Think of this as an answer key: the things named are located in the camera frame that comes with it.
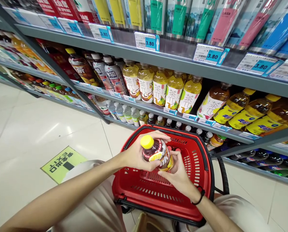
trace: beige pants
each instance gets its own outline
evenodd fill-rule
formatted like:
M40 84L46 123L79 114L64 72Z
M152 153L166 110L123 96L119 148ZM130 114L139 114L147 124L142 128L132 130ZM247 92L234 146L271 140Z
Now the beige pants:
M67 181L101 163L103 163L103 161L99 160L90 160L81 163L69 171L63 181ZM72 213L54 228L54 231L125 232L126 229L121 208L114 204L114 196L112 193L113 180L114 175L102 182ZM243 198L235 195L225 195L217 198L214 203L244 232L270 231L262 215L253 205ZM196 231L211 232L213 230L208 223L206 223Z

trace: white tile floor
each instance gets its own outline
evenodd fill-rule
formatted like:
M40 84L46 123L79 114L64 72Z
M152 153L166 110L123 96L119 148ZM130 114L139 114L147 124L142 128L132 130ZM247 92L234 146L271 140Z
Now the white tile floor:
M66 146L87 159L108 160L132 132L0 84L0 226L56 185L40 167ZM216 186L221 188L215 164ZM288 232L288 186L230 165L226 169L231 193L255 205L272 232ZM128 231L138 215L124 215ZM171 231L171 224L162 222Z

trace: black wristband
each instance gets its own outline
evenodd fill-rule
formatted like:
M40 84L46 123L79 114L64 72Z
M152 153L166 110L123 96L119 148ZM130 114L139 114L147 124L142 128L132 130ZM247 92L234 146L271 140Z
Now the black wristband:
M201 202L201 200L203 199L203 196L205 195L205 190L201 187L201 186L198 186L198 187L196 187L197 189L198 188L201 188L202 189L202 191L201 191L201 198L200 198L200 200L197 202L197 203L193 203L193 202L191 202L193 205L198 205L200 202Z

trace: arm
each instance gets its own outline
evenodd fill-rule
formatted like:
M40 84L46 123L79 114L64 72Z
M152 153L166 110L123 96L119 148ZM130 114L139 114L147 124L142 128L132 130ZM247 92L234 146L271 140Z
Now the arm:
M148 133L153 138L170 141L170 137L154 131ZM100 183L123 167L154 170L159 160L146 162L141 155L140 139L126 151L119 153L109 161L94 167L58 186L48 190L22 208L0 227L0 231L46 231L64 219L76 206Z
M193 203L197 203L201 194L198 189L190 181L180 152L171 151L175 158L174 170L171 173L159 171L158 174L168 181L180 191L183 195L188 197ZM197 205L197 208L206 219L207 223L215 232L243 232L225 213L223 213L217 206L214 205L206 196Z

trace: hand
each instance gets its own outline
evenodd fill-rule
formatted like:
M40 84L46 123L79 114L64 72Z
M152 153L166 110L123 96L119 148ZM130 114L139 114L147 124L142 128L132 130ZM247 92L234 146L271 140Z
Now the hand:
M147 134L140 135L135 142L124 152L122 152L124 166L136 168L139 170L152 171L161 164L160 160L147 162L142 157L141 138L145 135L150 135L153 139L163 139L165 143L171 140L170 136L156 130Z
M174 159L174 167L169 172L159 171L158 174L167 179L179 192L186 197L190 198L191 201L197 202L200 198L200 192L190 181L185 165L179 151L170 151L170 154Z

